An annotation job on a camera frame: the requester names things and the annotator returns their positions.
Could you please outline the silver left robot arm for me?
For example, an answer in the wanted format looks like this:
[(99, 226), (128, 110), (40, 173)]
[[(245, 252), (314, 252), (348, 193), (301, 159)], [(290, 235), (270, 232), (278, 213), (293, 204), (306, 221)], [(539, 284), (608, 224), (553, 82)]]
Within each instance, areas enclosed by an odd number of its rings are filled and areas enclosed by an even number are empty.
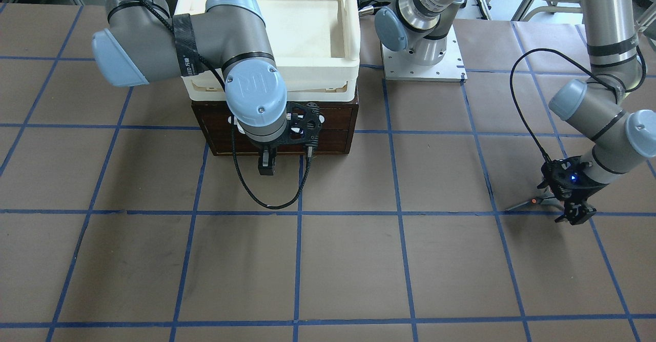
[[(382, 45), (410, 52), (413, 62), (452, 27), (457, 0), (395, 0), (375, 14)], [(593, 142), (590, 151), (550, 159), (542, 146), (539, 190), (562, 209), (556, 222), (581, 225), (597, 213), (588, 198), (654, 158), (654, 111), (629, 113), (622, 103), (641, 87), (647, 65), (633, 26), (632, 0), (581, 0), (587, 39), (588, 80), (569, 81), (549, 101), (560, 120)]]

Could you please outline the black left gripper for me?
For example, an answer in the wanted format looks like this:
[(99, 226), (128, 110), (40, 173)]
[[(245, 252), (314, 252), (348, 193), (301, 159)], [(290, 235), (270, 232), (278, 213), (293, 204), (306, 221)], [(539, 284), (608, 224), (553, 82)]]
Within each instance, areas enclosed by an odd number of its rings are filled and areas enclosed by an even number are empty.
[(581, 162), (581, 156), (551, 160), (542, 165), (543, 180), (537, 185), (538, 195), (555, 195), (564, 206), (564, 214), (556, 218), (556, 223), (581, 225), (597, 214), (594, 206), (582, 203), (605, 185), (584, 174), (583, 169), (588, 165)]

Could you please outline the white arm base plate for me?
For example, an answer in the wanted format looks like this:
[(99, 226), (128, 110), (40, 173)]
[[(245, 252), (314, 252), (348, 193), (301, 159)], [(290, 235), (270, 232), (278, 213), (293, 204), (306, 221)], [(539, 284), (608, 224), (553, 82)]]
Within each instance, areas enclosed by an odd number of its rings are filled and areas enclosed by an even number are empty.
[(384, 75), (389, 81), (466, 81), (465, 66), (454, 27), (446, 37), (432, 41), (425, 38), (415, 47), (399, 52), (380, 45)]

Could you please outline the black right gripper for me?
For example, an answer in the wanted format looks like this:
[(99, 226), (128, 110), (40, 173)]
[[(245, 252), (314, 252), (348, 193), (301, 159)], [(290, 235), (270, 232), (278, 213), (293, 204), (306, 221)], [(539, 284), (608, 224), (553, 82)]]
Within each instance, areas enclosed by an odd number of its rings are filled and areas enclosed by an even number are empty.
[(302, 144), (314, 149), (319, 146), (322, 115), (318, 104), (288, 102), (285, 111), (282, 134), (269, 143), (259, 143), (258, 172), (262, 176), (275, 174), (276, 148), (279, 146)]

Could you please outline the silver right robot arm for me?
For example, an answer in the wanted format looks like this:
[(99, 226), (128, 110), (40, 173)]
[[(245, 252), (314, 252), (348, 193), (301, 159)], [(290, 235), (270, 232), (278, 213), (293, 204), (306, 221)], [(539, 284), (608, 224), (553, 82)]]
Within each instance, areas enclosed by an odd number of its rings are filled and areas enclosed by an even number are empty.
[(256, 0), (207, 0), (204, 12), (173, 15), (165, 0), (106, 0), (108, 28), (92, 52), (115, 87), (211, 71), (237, 129), (258, 148), (260, 174), (274, 172), (279, 146), (301, 144), (311, 164), (322, 127), (315, 103), (288, 101)]

